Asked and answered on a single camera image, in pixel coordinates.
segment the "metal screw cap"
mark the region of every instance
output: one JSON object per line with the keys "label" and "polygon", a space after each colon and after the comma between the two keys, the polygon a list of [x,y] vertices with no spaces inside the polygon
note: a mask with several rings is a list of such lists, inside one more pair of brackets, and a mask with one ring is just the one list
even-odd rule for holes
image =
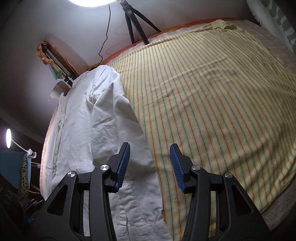
{"label": "metal screw cap", "polygon": [[233,177],[232,173],[230,173],[230,172],[226,172],[224,174],[224,176],[227,177],[227,178],[232,178]]}
{"label": "metal screw cap", "polygon": [[106,171],[106,170],[109,169],[109,166],[106,165],[106,164],[104,164],[104,165],[101,165],[101,166],[100,166],[100,169],[101,169],[102,171]]}
{"label": "metal screw cap", "polygon": [[74,177],[75,176],[75,172],[74,171],[70,171],[67,173],[68,177]]}
{"label": "metal screw cap", "polygon": [[192,168],[192,170],[194,170],[194,171],[199,171],[199,170],[200,170],[200,166],[195,166],[195,165],[193,165],[191,168]]}

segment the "blue chair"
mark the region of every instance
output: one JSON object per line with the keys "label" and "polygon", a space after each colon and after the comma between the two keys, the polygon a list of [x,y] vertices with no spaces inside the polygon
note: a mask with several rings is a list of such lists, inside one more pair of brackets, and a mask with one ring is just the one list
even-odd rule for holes
{"label": "blue chair", "polygon": [[[18,152],[11,150],[0,151],[0,173],[10,182],[16,189],[20,184],[20,169],[22,169],[22,161],[26,152]],[[30,187],[31,181],[31,158],[27,161],[27,179],[28,187]]]}

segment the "tripod leg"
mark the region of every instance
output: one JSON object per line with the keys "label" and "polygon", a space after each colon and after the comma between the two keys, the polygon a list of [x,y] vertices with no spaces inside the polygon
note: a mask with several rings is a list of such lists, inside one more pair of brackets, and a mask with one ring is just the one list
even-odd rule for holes
{"label": "tripod leg", "polygon": [[133,44],[135,42],[135,38],[133,36],[133,28],[131,26],[131,19],[129,18],[129,16],[127,15],[127,13],[125,13],[125,17],[126,17],[126,23],[128,25],[128,31],[129,31],[130,37],[131,37],[131,43]]}
{"label": "tripod leg", "polygon": [[140,34],[141,39],[143,40],[144,44],[145,45],[149,44],[149,41],[148,41],[140,23],[139,23],[139,21],[137,20],[135,14],[133,13],[133,11],[132,10],[127,11],[127,15],[130,18],[130,20],[133,22],[133,24],[134,24],[135,28],[137,29],[138,33]]}
{"label": "tripod leg", "polygon": [[161,32],[158,27],[156,27],[148,18],[146,18],[143,14],[141,14],[138,10],[133,9],[134,13],[137,14],[141,19],[143,19],[146,23],[148,23],[152,28],[154,28],[157,32]]}

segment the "black tripod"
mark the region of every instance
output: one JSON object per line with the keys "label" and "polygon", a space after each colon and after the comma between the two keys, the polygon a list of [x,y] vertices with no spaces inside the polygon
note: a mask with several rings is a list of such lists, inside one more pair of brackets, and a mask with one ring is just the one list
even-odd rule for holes
{"label": "black tripod", "polygon": [[151,23],[149,21],[148,18],[146,18],[143,14],[141,14],[138,10],[134,9],[131,5],[128,4],[128,2],[126,0],[123,0],[120,2],[124,12],[125,12],[125,16],[126,16],[126,23],[128,25],[128,31],[131,37],[131,42],[132,44],[135,42],[135,38],[133,35],[133,28],[131,26],[131,22],[133,22],[135,28],[137,29],[137,31],[139,32],[141,39],[143,40],[144,44],[147,45],[149,44],[149,41],[138,21],[138,19],[136,18],[135,14],[137,14],[141,19],[143,19],[146,23],[148,23],[152,28],[154,28],[158,33],[160,33],[161,31],[159,30],[158,27],[156,27],[153,23]]}

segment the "striped bedsheet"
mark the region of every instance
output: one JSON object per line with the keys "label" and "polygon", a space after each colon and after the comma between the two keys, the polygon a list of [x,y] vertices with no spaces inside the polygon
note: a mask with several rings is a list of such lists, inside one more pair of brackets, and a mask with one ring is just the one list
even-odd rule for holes
{"label": "striped bedsheet", "polygon": [[[232,172],[261,212],[293,179],[296,75],[253,35],[217,20],[109,65],[122,75],[155,158],[174,240],[191,197],[177,187],[170,144],[208,172]],[[212,206],[210,236],[214,227]]]}

